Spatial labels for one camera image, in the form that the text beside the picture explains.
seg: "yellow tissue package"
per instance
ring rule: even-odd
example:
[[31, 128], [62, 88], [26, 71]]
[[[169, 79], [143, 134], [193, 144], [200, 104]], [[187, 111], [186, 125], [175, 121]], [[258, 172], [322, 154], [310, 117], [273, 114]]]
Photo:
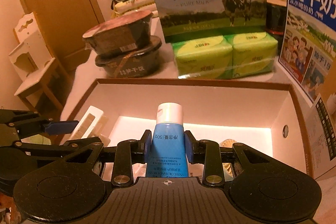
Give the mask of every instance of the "yellow tissue package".
[[272, 71], [278, 41], [266, 32], [225, 36], [233, 47], [232, 77]]
[[172, 44], [179, 78], [232, 78], [232, 46], [224, 36], [198, 38]]

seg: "chair seat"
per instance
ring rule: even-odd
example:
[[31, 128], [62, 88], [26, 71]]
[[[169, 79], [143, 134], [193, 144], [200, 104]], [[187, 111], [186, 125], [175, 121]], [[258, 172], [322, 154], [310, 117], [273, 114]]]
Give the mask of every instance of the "chair seat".
[[23, 83], [19, 86], [19, 88], [16, 90], [14, 96], [17, 96], [19, 94], [21, 94], [22, 92], [24, 92], [25, 90], [33, 87], [34, 85], [38, 84], [42, 77], [45, 75], [46, 72], [48, 72], [48, 70], [50, 69], [50, 67], [55, 63], [55, 58], [53, 57], [46, 65], [43, 69], [41, 70], [36, 70], [34, 72], [32, 72], [31, 74], [29, 74], [27, 76], [27, 78], [25, 79], [25, 81], [23, 81]]

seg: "open white box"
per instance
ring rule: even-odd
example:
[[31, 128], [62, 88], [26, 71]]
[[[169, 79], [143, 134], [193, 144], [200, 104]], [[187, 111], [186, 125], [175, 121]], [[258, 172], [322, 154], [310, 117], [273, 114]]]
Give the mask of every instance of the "open white box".
[[[291, 85], [223, 80], [98, 79], [69, 119], [90, 105], [108, 118], [102, 134], [109, 146], [140, 139], [156, 124], [163, 102], [184, 108], [184, 129], [196, 139], [245, 143], [310, 176], [311, 155], [303, 115]], [[288, 136], [283, 128], [288, 126]]]

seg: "barcode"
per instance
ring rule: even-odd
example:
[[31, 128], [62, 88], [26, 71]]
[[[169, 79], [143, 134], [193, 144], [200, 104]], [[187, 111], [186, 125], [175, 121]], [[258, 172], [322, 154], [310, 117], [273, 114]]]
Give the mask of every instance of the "barcode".
[[137, 48], [137, 46], [135, 45], [135, 43], [132, 43], [132, 44], [127, 45], [127, 46], [120, 47], [122, 52], [132, 51], [132, 50], [135, 50], [136, 48]]

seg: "red lid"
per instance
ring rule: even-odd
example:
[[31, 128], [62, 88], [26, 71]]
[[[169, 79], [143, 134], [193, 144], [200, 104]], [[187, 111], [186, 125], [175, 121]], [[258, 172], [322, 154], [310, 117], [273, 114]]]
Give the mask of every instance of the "red lid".
[[104, 23], [101, 23], [97, 26], [94, 26], [90, 30], [86, 31], [83, 34], [83, 38], [92, 37], [93, 35], [95, 35], [97, 33], [136, 22], [136, 21], [138, 21], [142, 18], [145, 18], [145, 17], [149, 16], [150, 14], [152, 14], [151, 11], [143, 10], [143, 11], [137, 11], [137, 12], [134, 12], [134, 13], [131, 13], [131, 14], [127, 14], [127, 15], [124, 15], [124, 16], [116, 17], [114, 19], [111, 19], [111, 20], [108, 20]]

